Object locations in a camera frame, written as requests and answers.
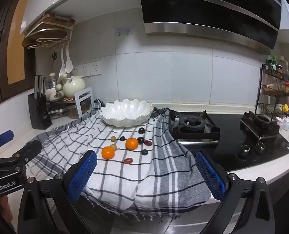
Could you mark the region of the orange mandarin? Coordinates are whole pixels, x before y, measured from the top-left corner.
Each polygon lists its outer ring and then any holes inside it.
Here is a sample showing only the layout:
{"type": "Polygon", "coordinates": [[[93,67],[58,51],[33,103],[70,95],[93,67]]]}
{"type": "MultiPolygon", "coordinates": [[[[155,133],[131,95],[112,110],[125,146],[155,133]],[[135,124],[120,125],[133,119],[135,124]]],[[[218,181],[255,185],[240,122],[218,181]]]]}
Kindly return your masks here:
{"type": "Polygon", "coordinates": [[[115,149],[111,146],[102,148],[101,156],[105,160],[111,160],[115,157],[115,149]]]}
{"type": "Polygon", "coordinates": [[[125,141],[125,148],[128,150],[136,150],[138,146],[139,146],[139,142],[134,137],[128,138],[125,141]]]}

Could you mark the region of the yellow longan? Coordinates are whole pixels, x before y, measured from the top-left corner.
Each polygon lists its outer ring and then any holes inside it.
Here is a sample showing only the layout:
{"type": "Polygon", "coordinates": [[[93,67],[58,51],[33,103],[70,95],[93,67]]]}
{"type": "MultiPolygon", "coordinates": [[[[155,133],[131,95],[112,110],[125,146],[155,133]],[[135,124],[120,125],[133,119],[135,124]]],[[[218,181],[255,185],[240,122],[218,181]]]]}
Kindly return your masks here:
{"type": "Polygon", "coordinates": [[[115,151],[117,150],[117,146],[115,144],[110,145],[110,147],[115,151]]]}
{"type": "Polygon", "coordinates": [[[112,142],[115,142],[115,141],[116,141],[116,137],[115,137],[115,136],[111,136],[110,140],[111,140],[112,142]]]}

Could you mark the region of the red grape tomato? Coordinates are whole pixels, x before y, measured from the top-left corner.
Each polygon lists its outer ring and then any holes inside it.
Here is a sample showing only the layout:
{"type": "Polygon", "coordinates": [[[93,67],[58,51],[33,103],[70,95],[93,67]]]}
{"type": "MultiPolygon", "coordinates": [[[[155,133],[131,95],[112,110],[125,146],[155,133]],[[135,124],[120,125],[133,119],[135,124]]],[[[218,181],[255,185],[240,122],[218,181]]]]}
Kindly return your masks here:
{"type": "Polygon", "coordinates": [[[152,141],[144,141],[144,144],[145,144],[146,146],[152,146],[152,141]]]}
{"type": "Polygon", "coordinates": [[[123,162],[124,162],[124,164],[131,164],[133,162],[133,159],[132,158],[127,158],[123,162]]]}

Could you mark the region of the dark plum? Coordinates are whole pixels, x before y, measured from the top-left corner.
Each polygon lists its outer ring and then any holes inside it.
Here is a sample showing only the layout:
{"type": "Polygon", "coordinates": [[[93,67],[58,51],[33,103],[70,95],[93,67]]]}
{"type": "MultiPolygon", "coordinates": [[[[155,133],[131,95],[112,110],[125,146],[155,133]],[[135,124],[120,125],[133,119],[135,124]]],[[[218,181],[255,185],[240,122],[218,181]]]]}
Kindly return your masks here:
{"type": "Polygon", "coordinates": [[[138,138],[138,143],[139,144],[143,144],[145,141],[144,141],[145,139],[143,138],[143,137],[139,137],[138,138]]]}
{"type": "Polygon", "coordinates": [[[145,133],[145,129],[143,127],[140,127],[138,130],[139,134],[144,134],[145,133]]]}

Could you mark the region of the black knife block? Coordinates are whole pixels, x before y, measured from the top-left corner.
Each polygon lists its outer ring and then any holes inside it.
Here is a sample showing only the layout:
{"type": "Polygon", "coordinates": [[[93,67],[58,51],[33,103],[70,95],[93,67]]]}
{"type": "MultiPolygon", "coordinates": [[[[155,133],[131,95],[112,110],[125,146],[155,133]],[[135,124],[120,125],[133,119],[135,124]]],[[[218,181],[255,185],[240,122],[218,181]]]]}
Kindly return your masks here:
{"type": "Polygon", "coordinates": [[[41,75],[35,76],[34,93],[28,95],[28,107],[32,128],[46,130],[52,125],[47,111],[47,98],[45,95],[46,78],[41,75]]]}

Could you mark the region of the black gas stove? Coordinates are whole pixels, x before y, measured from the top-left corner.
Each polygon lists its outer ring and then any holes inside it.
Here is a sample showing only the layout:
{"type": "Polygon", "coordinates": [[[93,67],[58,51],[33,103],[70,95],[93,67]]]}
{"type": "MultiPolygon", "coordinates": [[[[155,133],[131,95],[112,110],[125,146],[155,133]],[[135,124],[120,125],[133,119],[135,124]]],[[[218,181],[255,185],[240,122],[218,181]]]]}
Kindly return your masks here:
{"type": "Polygon", "coordinates": [[[193,155],[205,150],[215,163],[233,171],[289,154],[289,142],[276,121],[264,115],[169,112],[172,137],[193,155]]]}

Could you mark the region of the steel pot in rack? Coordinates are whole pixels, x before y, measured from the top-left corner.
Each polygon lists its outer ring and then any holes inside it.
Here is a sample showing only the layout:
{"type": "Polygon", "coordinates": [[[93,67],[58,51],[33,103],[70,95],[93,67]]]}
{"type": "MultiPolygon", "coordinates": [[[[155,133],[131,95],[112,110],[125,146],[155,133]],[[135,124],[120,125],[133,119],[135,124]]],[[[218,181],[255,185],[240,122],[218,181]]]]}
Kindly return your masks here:
{"type": "MultiPolygon", "coordinates": [[[[81,102],[81,111],[82,111],[83,115],[85,113],[87,113],[90,109],[91,109],[91,103],[88,100],[81,102]]],[[[78,119],[79,118],[78,109],[77,109],[76,104],[69,105],[68,107],[66,107],[66,111],[67,111],[67,115],[69,118],[71,118],[71,119],[78,119]]]]}

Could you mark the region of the checked grey white cloth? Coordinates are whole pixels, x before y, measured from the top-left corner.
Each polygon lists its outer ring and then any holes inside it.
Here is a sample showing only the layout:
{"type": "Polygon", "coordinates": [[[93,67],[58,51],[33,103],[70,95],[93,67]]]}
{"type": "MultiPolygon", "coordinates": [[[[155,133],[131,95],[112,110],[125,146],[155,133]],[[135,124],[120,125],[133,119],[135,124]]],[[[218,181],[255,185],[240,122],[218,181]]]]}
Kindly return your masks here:
{"type": "Polygon", "coordinates": [[[138,127],[116,128],[103,122],[98,112],[36,136],[41,152],[28,163],[38,180],[65,173],[88,150],[96,152],[97,165],[82,196],[118,215],[175,217],[192,211],[211,198],[196,167],[195,158],[169,132],[169,109],[144,122],[144,139],[152,146],[125,148],[126,139],[138,138],[138,127]],[[102,148],[115,144],[115,157],[105,160],[102,148]],[[131,164],[124,160],[132,158],[131,164]]]}

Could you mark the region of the cream ceramic teapot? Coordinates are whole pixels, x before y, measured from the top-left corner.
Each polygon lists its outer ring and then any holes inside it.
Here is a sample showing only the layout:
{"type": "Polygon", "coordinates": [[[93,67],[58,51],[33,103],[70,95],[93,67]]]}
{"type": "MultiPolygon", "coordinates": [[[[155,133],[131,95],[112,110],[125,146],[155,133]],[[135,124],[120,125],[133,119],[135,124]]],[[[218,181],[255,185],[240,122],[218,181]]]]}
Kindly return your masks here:
{"type": "Polygon", "coordinates": [[[75,93],[86,88],[82,75],[74,75],[63,80],[63,92],[67,98],[73,98],[75,93]]]}

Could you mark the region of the white hanging spatula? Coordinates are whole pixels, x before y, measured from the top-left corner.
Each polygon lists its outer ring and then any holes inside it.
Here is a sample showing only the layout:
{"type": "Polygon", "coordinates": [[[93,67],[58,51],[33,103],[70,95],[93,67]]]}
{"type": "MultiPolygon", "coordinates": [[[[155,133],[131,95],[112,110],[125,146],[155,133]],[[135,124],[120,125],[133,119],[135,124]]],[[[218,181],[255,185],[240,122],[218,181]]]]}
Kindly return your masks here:
{"type": "Polygon", "coordinates": [[[61,68],[59,71],[59,76],[62,76],[62,75],[66,74],[65,61],[64,61],[64,47],[63,46],[60,48],[60,58],[61,58],[61,68]]]}

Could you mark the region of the white scalloped ceramic bowl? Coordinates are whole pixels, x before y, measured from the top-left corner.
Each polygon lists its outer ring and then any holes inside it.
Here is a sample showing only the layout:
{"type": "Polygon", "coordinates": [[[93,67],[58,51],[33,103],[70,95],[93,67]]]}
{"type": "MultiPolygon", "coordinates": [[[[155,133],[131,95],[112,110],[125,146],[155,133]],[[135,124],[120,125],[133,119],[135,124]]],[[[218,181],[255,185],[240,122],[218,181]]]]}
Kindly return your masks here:
{"type": "Polygon", "coordinates": [[[103,121],[118,128],[135,127],[147,121],[153,112],[151,103],[138,99],[115,101],[101,107],[99,113],[103,121]]]}

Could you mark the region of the white hanging spoon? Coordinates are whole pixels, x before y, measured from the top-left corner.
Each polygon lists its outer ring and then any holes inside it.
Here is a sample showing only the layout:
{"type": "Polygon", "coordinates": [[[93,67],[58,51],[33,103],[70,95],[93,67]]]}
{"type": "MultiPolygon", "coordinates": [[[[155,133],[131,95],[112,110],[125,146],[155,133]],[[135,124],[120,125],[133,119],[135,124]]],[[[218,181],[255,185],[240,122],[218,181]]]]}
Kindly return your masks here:
{"type": "Polygon", "coordinates": [[[66,73],[69,74],[73,70],[73,63],[72,60],[70,59],[69,45],[66,45],[65,52],[66,52],[66,62],[65,62],[66,73]]]}

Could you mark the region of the hanging black scissors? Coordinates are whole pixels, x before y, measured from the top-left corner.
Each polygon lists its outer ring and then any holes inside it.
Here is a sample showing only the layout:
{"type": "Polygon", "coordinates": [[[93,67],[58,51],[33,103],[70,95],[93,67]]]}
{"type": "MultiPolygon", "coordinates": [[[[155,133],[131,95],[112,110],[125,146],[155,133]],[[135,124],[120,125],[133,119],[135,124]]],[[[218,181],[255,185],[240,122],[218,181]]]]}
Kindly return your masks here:
{"type": "Polygon", "coordinates": [[[54,66],[54,62],[57,59],[57,55],[58,55],[57,52],[55,52],[55,51],[52,52],[52,66],[54,66]]]}

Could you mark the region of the black range hood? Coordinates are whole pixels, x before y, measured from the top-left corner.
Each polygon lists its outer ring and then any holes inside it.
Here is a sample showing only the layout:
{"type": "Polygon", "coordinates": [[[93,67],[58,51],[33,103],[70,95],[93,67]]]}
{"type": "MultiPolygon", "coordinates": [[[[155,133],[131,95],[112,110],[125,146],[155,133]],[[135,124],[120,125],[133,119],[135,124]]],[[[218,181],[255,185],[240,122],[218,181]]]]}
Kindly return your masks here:
{"type": "Polygon", "coordinates": [[[141,0],[147,34],[204,37],[260,53],[274,49],[281,0],[141,0]]]}

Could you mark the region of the white dish rack frame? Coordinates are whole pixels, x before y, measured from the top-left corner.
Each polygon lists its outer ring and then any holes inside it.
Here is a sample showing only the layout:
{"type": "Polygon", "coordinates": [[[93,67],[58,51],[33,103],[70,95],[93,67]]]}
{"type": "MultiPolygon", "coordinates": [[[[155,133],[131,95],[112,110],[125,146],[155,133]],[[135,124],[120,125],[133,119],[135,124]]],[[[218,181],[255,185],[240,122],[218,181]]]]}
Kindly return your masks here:
{"type": "Polygon", "coordinates": [[[74,94],[74,100],[78,117],[81,118],[93,109],[94,98],[92,88],[88,87],[76,92],[74,94]]]}

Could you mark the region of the white wall power sockets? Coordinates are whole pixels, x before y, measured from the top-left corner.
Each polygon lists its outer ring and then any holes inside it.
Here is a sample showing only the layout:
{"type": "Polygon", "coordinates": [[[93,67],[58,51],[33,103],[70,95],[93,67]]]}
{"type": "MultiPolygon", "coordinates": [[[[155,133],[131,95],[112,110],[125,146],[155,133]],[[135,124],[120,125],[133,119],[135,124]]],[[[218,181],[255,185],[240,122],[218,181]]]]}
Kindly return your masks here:
{"type": "Polygon", "coordinates": [[[101,61],[93,61],[82,65],[77,65],[73,68],[74,75],[81,75],[83,77],[91,77],[101,75],[101,61]]]}

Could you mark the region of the wall cutting board rack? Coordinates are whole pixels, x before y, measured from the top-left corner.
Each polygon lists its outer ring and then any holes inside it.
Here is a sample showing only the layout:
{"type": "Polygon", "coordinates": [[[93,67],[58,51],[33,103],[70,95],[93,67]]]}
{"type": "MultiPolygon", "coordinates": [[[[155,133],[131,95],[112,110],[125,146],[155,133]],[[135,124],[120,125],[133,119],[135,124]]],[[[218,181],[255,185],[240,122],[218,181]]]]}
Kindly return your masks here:
{"type": "Polygon", "coordinates": [[[24,39],[21,44],[28,49],[57,47],[71,40],[74,24],[74,19],[45,14],[24,30],[24,39]]]}

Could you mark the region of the wall hook bar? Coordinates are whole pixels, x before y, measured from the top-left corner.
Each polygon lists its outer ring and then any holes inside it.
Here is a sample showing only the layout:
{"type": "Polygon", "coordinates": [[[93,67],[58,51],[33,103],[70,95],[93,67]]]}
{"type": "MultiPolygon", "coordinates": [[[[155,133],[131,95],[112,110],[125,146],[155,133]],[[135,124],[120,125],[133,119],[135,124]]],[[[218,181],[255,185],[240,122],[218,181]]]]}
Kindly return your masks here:
{"type": "Polygon", "coordinates": [[[115,36],[127,36],[132,34],[132,27],[118,27],[115,30],[115,36]]]}

